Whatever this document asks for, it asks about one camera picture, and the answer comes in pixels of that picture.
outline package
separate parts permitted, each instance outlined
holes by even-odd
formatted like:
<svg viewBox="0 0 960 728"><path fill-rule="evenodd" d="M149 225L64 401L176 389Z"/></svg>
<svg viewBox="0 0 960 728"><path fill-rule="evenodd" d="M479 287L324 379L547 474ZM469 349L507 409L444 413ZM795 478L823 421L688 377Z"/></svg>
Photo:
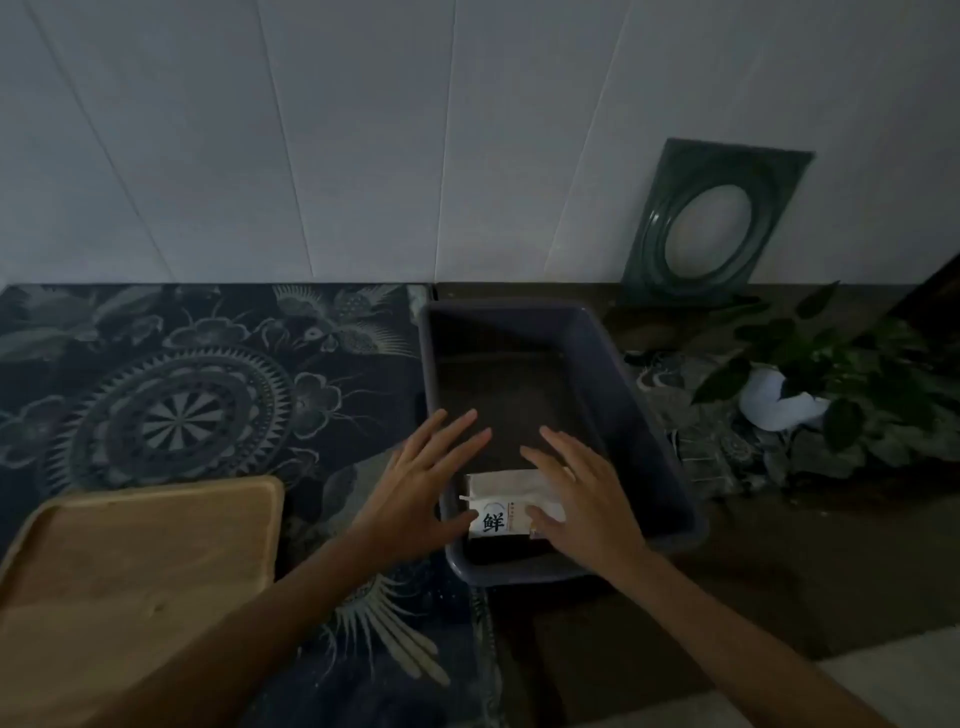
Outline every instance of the package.
<svg viewBox="0 0 960 728"><path fill-rule="evenodd" d="M564 507L550 481L538 470L494 471L467 475L466 496L460 496L480 516L468 536L536 537L526 506L536 505L557 521L566 521Z"/></svg>

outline wood grain surface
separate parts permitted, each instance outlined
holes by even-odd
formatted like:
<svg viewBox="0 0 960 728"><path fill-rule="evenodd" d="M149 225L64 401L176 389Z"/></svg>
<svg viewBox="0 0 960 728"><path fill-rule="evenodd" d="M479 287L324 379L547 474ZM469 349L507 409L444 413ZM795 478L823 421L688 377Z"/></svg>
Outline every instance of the wood grain surface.
<svg viewBox="0 0 960 728"><path fill-rule="evenodd" d="M274 580L273 477L55 498L0 565L0 725L77 725Z"/></svg>

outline white vase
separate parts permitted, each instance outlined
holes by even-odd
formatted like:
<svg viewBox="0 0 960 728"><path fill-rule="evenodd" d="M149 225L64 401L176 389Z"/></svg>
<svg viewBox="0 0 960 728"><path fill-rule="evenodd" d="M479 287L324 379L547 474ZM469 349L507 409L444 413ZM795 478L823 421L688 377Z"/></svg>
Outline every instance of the white vase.
<svg viewBox="0 0 960 728"><path fill-rule="evenodd" d="M756 367L740 391L740 411L751 423L768 432L816 420L827 411L830 401L803 392L780 398L785 377L776 369Z"/></svg>

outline chinese character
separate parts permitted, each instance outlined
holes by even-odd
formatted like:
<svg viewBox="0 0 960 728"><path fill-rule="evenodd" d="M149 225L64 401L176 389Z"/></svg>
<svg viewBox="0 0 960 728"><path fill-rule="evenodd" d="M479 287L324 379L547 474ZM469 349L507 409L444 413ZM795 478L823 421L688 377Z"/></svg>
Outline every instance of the chinese character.
<svg viewBox="0 0 960 728"><path fill-rule="evenodd" d="M497 514L488 513L486 516L483 517L483 532L484 532L484 533L487 533L487 531L493 531L493 533L496 533L496 532L499 531L501 528L503 528L504 525L505 525L505 524L504 524L504 522L503 522L503 513L502 513L502 512L501 512L501 513L497 513Z"/></svg>

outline tiled wall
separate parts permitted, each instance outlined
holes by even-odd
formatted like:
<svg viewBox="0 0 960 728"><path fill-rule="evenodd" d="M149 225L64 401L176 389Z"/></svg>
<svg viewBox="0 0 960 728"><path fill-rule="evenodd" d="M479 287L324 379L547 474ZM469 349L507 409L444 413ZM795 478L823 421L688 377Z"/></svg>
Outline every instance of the tiled wall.
<svg viewBox="0 0 960 728"><path fill-rule="evenodd" d="M817 153L755 282L960 250L955 0L0 0L0 279L617 280L668 136Z"/></svg>

